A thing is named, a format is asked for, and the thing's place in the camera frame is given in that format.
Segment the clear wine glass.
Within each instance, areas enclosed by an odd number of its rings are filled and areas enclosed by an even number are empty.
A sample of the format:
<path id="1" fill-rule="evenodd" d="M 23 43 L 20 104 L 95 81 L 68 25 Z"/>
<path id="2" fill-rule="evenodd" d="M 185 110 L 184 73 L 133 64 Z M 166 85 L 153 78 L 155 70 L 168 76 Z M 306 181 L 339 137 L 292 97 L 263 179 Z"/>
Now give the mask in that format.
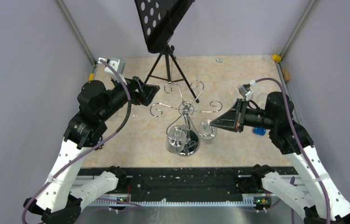
<path id="1" fill-rule="evenodd" d="M 238 90 L 238 92 L 239 92 L 240 94 L 246 94 L 246 93 L 249 91 L 248 88 L 245 87 L 244 84 L 238 85 L 238 86 L 237 86 L 237 90 Z"/>
<path id="2" fill-rule="evenodd" d="M 173 126 L 167 134 L 167 151 L 172 154 L 180 153 L 185 148 L 187 139 L 186 129 L 183 126 Z"/>
<path id="3" fill-rule="evenodd" d="M 256 103 L 260 109 L 263 109 L 263 110 L 265 109 L 267 96 L 268 96 L 268 94 L 266 94 L 266 93 L 260 93 L 257 96 Z"/>
<path id="4" fill-rule="evenodd" d="M 131 108 L 131 117 L 133 118 L 136 118 L 140 115 L 140 106 L 138 105 L 132 105 L 132 108 Z"/>
<path id="5" fill-rule="evenodd" d="M 211 119 L 204 119 L 197 126 L 202 142 L 207 145 L 213 144 L 218 133 L 218 129 L 211 126 L 211 121 Z"/>

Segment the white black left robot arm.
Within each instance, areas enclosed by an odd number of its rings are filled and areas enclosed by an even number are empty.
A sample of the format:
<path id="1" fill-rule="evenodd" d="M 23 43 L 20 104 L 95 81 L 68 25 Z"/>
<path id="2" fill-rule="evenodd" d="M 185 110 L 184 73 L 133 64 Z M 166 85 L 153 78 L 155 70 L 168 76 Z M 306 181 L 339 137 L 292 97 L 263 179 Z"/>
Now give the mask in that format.
<path id="1" fill-rule="evenodd" d="M 115 166 L 80 187 L 73 184 L 86 156 L 106 142 L 106 121 L 123 106 L 128 110 L 133 105 L 148 106 L 159 90 L 138 77 L 125 79 L 111 90 L 99 80 L 85 83 L 77 97 L 79 112 L 68 123 L 54 166 L 42 189 L 25 200 L 25 211 L 40 215 L 44 224 L 73 224 L 100 196 L 123 192 L 126 173 Z"/>

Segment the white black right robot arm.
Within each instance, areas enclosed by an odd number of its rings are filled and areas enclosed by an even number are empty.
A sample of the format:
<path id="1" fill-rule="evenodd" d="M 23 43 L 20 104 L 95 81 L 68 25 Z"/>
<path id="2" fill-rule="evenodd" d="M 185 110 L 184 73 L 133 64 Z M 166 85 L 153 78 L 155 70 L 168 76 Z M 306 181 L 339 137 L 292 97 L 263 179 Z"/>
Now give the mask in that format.
<path id="1" fill-rule="evenodd" d="M 292 164 L 307 192 L 299 190 L 267 165 L 255 165 L 250 185 L 265 190 L 291 207 L 306 224 L 350 224 L 350 202 L 342 195 L 323 166 L 307 130 L 293 120 L 294 105 L 279 91 L 267 95 L 264 109 L 252 109 L 237 99 L 211 126 L 240 133 L 245 126 L 269 131 L 272 144 Z"/>

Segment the chrome wine glass rack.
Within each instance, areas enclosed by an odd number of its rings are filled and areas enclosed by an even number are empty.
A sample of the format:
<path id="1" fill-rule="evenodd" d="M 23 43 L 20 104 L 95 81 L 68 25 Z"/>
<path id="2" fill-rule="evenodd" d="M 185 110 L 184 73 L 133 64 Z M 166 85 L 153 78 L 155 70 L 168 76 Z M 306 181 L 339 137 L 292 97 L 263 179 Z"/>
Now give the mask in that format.
<path id="1" fill-rule="evenodd" d="M 214 108 L 213 110 L 210 110 L 210 111 L 197 110 L 195 109 L 194 104 L 197 103 L 197 100 L 199 99 L 200 95 L 203 93 L 205 89 L 205 85 L 203 84 L 203 82 L 200 80 L 195 80 L 190 84 L 191 86 L 194 85 L 192 90 L 196 90 L 200 88 L 200 92 L 197 94 L 197 97 L 196 99 L 194 99 L 193 102 L 188 102 L 184 100 L 180 86 L 176 82 L 169 81 L 168 83 L 166 83 L 164 85 L 164 92 L 166 94 L 171 94 L 173 85 L 175 85 L 179 91 L 179 95 L 181 99 L 180 105 L 173 107 L 163 103 L 154 103 L 152 106 L 150 106 L 150 114 L 155 118 L 161 117 L 163 115 L 163 111 L 159 109 L 160 106 L 170 108 L 178 112 L 179 116 L 167 126 L 165 130 L 165 134 L 167 137 L 167 134 L 170 128 L 172 128 L 173 126 L 183 126 L 186 129 L 188 139 L 183 151 L 181 151 L 176 155 L 188 157 L 198 152 L 200 147 L 200 139 L 201 139 L 198 134 L 198 129 L 192 121 L 192 116 L 197 113 L 207 113 L 207 114 L 218 113 L 223 109 L 223 104 L 218 100 L 213 100 L 209 103 L 209 106 Z"/>

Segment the blue orange toy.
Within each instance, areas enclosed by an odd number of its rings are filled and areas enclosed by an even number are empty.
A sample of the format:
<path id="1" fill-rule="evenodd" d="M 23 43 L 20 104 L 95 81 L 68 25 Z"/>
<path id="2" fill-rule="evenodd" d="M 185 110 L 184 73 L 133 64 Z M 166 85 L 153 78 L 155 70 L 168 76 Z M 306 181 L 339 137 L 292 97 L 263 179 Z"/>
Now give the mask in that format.
<path id="1" fill-rule="evenodd" d="M 254 127 L 253 128 L 253 133 L 260 135 L 260 136 L 264 136 L 266 134 L 266 129 L 262 128 L 262 127 Z"/>

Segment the yellow corner clip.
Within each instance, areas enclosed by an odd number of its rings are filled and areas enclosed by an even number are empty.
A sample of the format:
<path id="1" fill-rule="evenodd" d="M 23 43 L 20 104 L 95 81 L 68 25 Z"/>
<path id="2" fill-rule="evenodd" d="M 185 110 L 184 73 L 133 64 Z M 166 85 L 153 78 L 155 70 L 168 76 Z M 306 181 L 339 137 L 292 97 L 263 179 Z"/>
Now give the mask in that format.
<path id="1" fill-rule="evenodd" d="M 282 60 L 282 57 L 280 55 L 277 54 L 273 54 L 271 56 L 272 60 L 274 60 L 275 62 L 280 62 Z"/>
<path id="2" fill-rule="evenodd" d="M 93 74 L 93 73 L 91 73 L 91 74 L 89 75 L 89 78 L 88 78 L 88 81 L 92 81 L 92 80 L 94 80 L 94 74 Z"/>

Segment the round metal table insert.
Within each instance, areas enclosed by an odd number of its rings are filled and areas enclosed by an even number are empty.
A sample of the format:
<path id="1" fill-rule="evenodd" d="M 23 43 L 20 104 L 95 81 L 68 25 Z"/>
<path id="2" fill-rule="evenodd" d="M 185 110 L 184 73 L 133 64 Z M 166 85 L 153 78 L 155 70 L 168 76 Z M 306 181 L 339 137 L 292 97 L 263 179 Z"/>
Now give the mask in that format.
<path id="1" fill-rule="evenodd" d="M 220 58 L 220 57 L 216 58 L 216 62 L 221 63 L 222 61 L 223 61 L 222 58 Z"/>

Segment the wooden block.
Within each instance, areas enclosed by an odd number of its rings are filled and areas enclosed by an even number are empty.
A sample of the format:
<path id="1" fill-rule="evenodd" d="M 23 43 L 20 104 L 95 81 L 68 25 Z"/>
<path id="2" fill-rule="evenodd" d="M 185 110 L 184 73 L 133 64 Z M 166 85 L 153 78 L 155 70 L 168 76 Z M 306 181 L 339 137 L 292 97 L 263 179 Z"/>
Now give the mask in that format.
<path id="1" fill-rule="evenodd" d="M 281 68 L 281 72 L 282 72 L 284 81 L 289 82 L 291 80 L 291 73 L 286 68 Z"/>

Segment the black music stand tripod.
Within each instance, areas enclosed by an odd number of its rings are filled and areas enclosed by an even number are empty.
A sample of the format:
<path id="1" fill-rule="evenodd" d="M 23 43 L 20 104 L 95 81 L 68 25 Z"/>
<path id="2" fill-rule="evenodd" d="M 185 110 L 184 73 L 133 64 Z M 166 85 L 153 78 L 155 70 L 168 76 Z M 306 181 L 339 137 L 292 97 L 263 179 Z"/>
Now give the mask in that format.
<path id="1" fill-rule="evenodd" d="M 145 79 L 145 83 L 152 78 L 164 80 L 167 82 L 184 81 L 189 88 L 195 102 L 199 103 L 197 95 L 191 88 L 191 84 L 185 77 L 180 68 L 176 57 L 174 56 L 174 46 L 169 44 L 171 37 L 184 15 L 194 3 L 193 0 L 135 0 L 134 1 L 138 13 L 138 18 L 143 31 L 143 36 L 147 50 L 151 54 L 158 53 L 158 58 L 153 64 L 149 74 Z M 160 58 L 165 56 L 165 64 L 167 70 L 167 78 L 152 75 Z M 171 68 L 169 59 L 172 59 L 182 78 L 173 80 L 171 77 Z"/>

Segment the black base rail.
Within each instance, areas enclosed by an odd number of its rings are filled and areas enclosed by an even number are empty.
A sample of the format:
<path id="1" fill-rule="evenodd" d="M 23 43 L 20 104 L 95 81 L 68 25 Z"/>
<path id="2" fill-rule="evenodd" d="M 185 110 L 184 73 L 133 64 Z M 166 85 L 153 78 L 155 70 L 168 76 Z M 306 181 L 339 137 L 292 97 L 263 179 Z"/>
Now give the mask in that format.
<path id="1" fill-rule="evenodd" d="M 143 206 L 269 206 L 274 194 L 258 188 L 253 167 L 121 168 L 115 190 L 104 194 Z"/>

